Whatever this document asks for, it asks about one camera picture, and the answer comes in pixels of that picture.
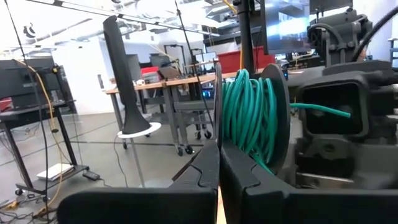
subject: gray floor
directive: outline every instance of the gray floor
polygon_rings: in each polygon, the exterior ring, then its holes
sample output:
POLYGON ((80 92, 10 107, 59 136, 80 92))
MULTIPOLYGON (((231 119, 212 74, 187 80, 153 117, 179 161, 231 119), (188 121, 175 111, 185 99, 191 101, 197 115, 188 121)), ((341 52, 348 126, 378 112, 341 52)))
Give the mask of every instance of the gray floor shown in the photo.
MULTIPOLYGON (((84 165, 88 165, 90 170, 101 175, 108 185, 114 187, 125 187, 124 177, 119 169, 116 155, 113 149, 113 141, 118 126, 113 113, 97 114, 89 116, 75 116, 76 130, 73 125, 73 117, 71 115, 64 116, 65 125, 68 129, 68 134, 71 141, 82 141, 91 143, 72 143, 73 150, 78 163, 81 159, 84 165)), ((17 141, 17 145, 24 158, 25 165, 32 180, 35 179, 36 174, 45 170, 45 150, 43 144, 43 135, 39 128, 33 134, 35 124, 28 126, 29 134, 24 132, 24 128, 17 128, 13 135, 17 141)), ((60 153, 58 147, 49 131, 48 124, 45 122, 46 137, 48 142, 49 152, 49 166, 60 162, 60 153)), ((198 141, 195 139, 195 127, 188 127, 188 140, 192 144, 203 144, 205 140, 198 141)), ((57 141, 61 142, 60 147, 63 153, 68 157, 65 144, 63 143, 61 133, 56 134, 57 141)), ((170 126, 163 125, 158 131, 152 133, 151 137, 136 138, 135 142, 140 143, 173 143, 170 133, 170 126)), ((129 187, 140 186, 139 177, 136 169, 136 163, 131 150, 124 150, 123 145, 118 143, 115 145, 119 154, 121 165, 127 176, 129 187)), ((156 185, 158 187, 167 187, 170 184, 171 178, 181 169, 193 155, 184 154, 182 157, 178 156, 173 146, 144 146, 137 145, 137 153, 139 162, 142 167, 144 180, 147 185, 156 185)), ((16 196, 14 191, 16 189, 15 183, 22 182, 19 175, 18 168, 14 162, 12 154, 0 143, 0 203, 5 200, 14 200, 16 196)), ((102 187, 102 182, 92 182, 76 175, 64 182, 62 188, 57 195, 51 207, 57 207, 58 203, 67 195, 88 189, 91 187, 102 187)), ((49 190, 49 197, 53 197, 57 187, 49 190)), ((15 212, 18 214, 25 214, 36 212, 44 206, 44 203, 30 202, 24 205, 24 208, 19 208, 15 212)), ((8 220, 8 217, 0 215, 2 220, 8 220)), ((16 223, 27 223, 29 220, 19 220, 16 223)))

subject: black cylindrical pole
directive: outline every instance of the black cylindrical pole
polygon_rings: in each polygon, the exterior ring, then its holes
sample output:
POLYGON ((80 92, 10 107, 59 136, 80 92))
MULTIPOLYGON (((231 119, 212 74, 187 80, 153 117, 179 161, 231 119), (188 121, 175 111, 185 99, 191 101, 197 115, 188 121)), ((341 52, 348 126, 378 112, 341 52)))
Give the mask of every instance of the black cylindrical pole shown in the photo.
POLYGON ((249 0, 236 1, 234 4, 238 5, 241 50, 243 50, 243 67, 249 72, 250 76, 252 76, 256 71, 254 71, 253 46, 251 44, 249 0))

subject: green hose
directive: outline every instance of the green hose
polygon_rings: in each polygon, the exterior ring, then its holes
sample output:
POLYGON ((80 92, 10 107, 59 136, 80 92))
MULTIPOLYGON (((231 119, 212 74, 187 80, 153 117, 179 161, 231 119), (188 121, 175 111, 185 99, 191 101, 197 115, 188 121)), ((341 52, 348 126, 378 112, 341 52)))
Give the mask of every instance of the green hose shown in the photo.
MULTIPOLYGON (((239 70, 235 82, 223 84, 223 138, 230 139, 261 167, 272 159, 278 129, 277 98, 269 78, 250 79, 239 70)), ((291 107, 310 108, 349 118, 351 115, 320 105, 291 103, 291 107)))

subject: white lamp base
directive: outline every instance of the white lamp base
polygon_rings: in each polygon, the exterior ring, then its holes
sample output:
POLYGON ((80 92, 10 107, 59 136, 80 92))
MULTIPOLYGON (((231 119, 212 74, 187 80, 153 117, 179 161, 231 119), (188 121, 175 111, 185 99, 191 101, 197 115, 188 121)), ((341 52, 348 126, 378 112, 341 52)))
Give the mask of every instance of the white lamp base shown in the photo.
POLYGON ((136 138, 136 137, 144 136, 146 134, 153 133, 153 132, 157 131, 162 126, 162 124, 157 123, 157 122, 151 122, 149 124, 150 124, 150 128, 148 128, 147 130, 140 131, 140 132, 134 133, 134 134, 123 134, 120 131, 120 132, 118 132, 118 137, 121 139, 136 138))

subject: ceiling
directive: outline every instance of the ceiling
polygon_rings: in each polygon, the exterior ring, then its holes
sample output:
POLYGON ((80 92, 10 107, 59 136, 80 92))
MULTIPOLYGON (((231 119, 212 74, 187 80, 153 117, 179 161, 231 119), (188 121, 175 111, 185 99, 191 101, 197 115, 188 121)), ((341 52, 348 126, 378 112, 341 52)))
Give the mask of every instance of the ceiling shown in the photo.
MULTIPOLYGON (((87 41, 103 33, 102 22, 106 16, 122 15, 118 19, 123 34, 150 29, 181 29, 174 0, 12 0, 9 2, 11 14, 24 47, 41 45, 42 48, 65 45, 70 42, 87 41), (30 27, 35 37, 28 37, 24 27, 30 27)), ((201 25, 219 27, 234 21, 220 21, 217 12, 208 12, 215 6, 224 6, 221 0, 178 0, 184 26, 189 32, 199 32, 201 25)), ((223 9, 219 14, 229 13, 223 9)), ((6 5, 0 1, 0 29, 2 41, 0 50, 16 50, 16 35, 7 12, 6 5)))

